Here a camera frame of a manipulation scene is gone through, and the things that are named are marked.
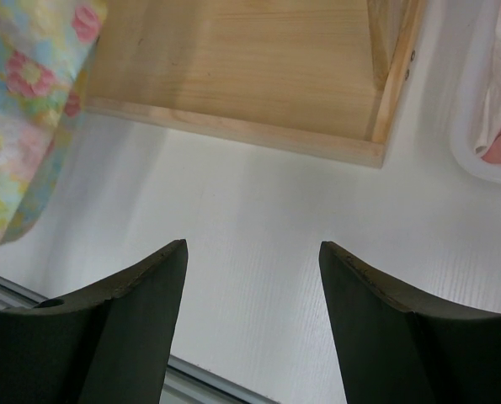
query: wooden tray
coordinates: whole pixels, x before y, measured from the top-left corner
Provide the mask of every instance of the wooden tray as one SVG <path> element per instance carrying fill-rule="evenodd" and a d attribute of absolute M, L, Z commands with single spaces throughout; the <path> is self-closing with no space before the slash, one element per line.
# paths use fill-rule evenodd
<path fill-rule="evenodd" d="M 424 5 L 111 0 L 88 108 L 380 167 Z"/>

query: wooden board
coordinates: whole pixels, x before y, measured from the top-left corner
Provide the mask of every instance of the wooden board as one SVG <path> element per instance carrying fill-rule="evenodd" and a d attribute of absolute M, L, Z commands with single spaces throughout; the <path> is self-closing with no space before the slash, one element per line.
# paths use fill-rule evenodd
<path fill-rule="evenodd" d="M 408 0 L 381 92 L 367 0 L 111 0 L 89 107 L 380 166 L 376 119 L 392 122 L 424 1 Z"/>

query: white surface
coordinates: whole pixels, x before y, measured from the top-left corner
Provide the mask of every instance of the white surface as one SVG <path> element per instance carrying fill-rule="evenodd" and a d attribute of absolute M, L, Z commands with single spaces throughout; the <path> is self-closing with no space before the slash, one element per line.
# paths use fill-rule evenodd
<path fill-rule="evenodd" d="M 0 274 L 59 295 L 186 237 L 173 354 L 282 403 L 345 402 L 322 240 L 501 311 L 501 185 L 462 170 L 447 131 L 481 0 L 428 3 L 381 171 L 91 116 L 41 222 L 0 250 Z"/>
<path fill-rule="evenodd" d="M 481 129 L 481 115 L 485 115 L 483 105 L 492 68 L 495 24 L 500 8 L 501 0 L 487 0 L 482 4 L 457 89 L 453 108 L 455 113 L 450 120 L 450 148 L 458 163 L 469 173 L 496 183 L 501 183 L 501 165 L 484 162 L 474 150 L 477 137 L 481 132 L 501 131 L 495 129 L 496 126 L 501 126 L 501 117 L 498 114 L 492 117 L 485 116 L 484 119 L 492 121 L 492 124 L 487 122 L 484 126 L 486 129 Z M 494 90 L 493 107 L 495 108 L 495 104 L 499 103 L 501 103 L 501 95 L 499 96 Z M 493 136 L 489 136 L 486 133 L 482 138 L 489 137 L 491 146 L 495 135 L 493 133 Z"/>

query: tabletop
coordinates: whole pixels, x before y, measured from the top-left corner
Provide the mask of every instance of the tabletop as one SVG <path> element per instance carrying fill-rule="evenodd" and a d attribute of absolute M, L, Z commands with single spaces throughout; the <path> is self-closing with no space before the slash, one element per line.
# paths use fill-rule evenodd
<path fill-rule="evenodd" d="M 173 354 L 275 401 L 344 403 L 321 241 L 501 312 L 501 185 L 465 173 L 447 132 L 481 2 L 429 2 L 382 170 L 90 115 L 0 275 L 55 296 L 186 238 Z"/>

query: floral fabric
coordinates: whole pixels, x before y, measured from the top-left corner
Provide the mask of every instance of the floral fabric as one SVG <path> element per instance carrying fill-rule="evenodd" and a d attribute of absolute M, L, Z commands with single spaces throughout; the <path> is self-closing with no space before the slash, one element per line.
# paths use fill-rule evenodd
<path fill-rule="evenodd" d="M 0 0 L 0 244 L 56 185 L 79 125 L 104 0 Z"/>

